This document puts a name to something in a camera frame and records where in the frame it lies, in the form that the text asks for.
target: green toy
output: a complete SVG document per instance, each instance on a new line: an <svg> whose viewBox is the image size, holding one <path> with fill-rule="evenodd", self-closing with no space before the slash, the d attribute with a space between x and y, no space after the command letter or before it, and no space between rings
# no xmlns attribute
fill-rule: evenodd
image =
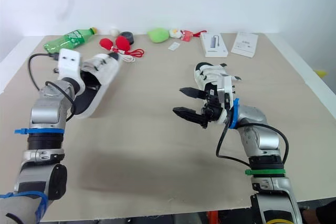
<svg viewBox="0 0 336 224"><path fill-rule="evenodd" d="M164 28L156 28L147 32L147 34L154 43L161 43L169 39L169 31Z"/></svg>

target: small white card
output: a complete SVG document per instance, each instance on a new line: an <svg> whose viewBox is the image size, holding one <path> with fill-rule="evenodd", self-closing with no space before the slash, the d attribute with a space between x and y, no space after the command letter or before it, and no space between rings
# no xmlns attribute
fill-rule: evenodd
<svg viewBox="0 0 336 224"><path fill-rule="evenodd" d="M237 33L231 52L252 58L256 52L258 35Z"/></svg>
<svg viewBox="0 0 336 224"><path fill-rule="evenodd" d="M170 45L170 47L168 47L168 49L172 50L172 51L175 51L180 46L180 44L181 43L174 42Z"/></svg>

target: table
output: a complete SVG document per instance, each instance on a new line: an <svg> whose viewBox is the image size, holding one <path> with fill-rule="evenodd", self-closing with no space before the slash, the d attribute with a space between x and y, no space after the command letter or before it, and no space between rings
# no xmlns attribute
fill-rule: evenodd
<svg viewBox="0 0 336 224"><path fill-rule="evenodd" d="M95 36L79 47L83 59L105 52ZM34 52L44 52L45 37ZM223 34L231 49L235 34ZM170 39L153 44L135 36L132 48L144 58L122 65L101 104L87 119L66 126L63 147L68 168L67 192L54 201L43 220L85 220L233 209L250 206L254 193L245 167L219 159L215 148L223 126L208 129L176 116L176 106L199 110L201 100L178 90L196 87L193 69L199 62L226 63L240 76L236 96L260 108L268 123L283 131L290 143L286 163L298 200L336 196L334 150L336 120L269 39L260 34L255 56L229 53L204 58L201 42L193 38L176 51ZM56 80L55 61L35 58L33 72L41 86ZM0 191L13 190L26 136L13 130L27 127L38 94L23 64L0 95ZM237 131L228 131L222 154L247 160Z"/></svg>

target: red object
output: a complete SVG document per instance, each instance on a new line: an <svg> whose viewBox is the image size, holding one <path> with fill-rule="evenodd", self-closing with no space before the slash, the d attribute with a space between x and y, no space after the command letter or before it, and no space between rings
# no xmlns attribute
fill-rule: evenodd
<svg viewBox="0 0 336 224"><path fill-rule="evenodd" d="M199 31L198 33L195 33L194 37L199 37L201 35L201 33L206 33L206 30Z"/></svg>
<svg viewBox="0 0 336 224"><path fill-rule="evenodd" d="M136 49L134 51L131 51L131 52L125 52L126 55L131 55L133 57L138 57L138 58L141 58L144 53L145 53L145 51L141 48L138 48L138 49Z"/></svg>
<svg viewBox="0 0 336 224"><path fill-rule="evenodd" d="M118 36L115 40L118 49L128 52L131 49L130 42L123 36Z"/></svg>
<svg viewBox="0 0 336 224"><path fill-rule="evenodd" d="M181 37L182 41L187 41L188 42L194 36L194 34L191 31L181 30L181 32L182 32L182 37Z"/></svg>
<svg viewBox="0 0 336 224"><path fill-rule="evenodd" d="M100 46L102 48L105 48L107 51L119 52L123 55L131 55L133 57L138 57L138 58L141 58L143 54L145 53L145 51L141 48L128 52L131 49L131 46L130 46L129 41L125 37L119 36L115 40L115 43L116 43L117 48L113 47L113 42L108 38L104 38L99 41Z"/></svg>
<svg viewBox="0 0 336 224"><path fill-rule="evenodd" d="M108 51L110 51L113 47L113 42L108 38L101 39L99 44L102 48L105 48Z"/></svg>
<svg viewBox="0 0 336 224"><path fill-rule="evenodd" d="M218 211L209 211L206 213L209 224L219 224Z"/></svg>

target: green plastic bottle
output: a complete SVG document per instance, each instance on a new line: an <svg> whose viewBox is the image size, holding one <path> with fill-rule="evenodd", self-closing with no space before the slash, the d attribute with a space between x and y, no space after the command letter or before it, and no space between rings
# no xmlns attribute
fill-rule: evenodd
<svg viewBox="0 0 336 224"><path fill-rule="evenodd" d="M59 52L61 48L74 49L75 47L86 43L89 38L96 33L97 29L94 27L85 30L78 29L63 35L58 39L49 41L43 46L44 49L50 54Z"/></svg>

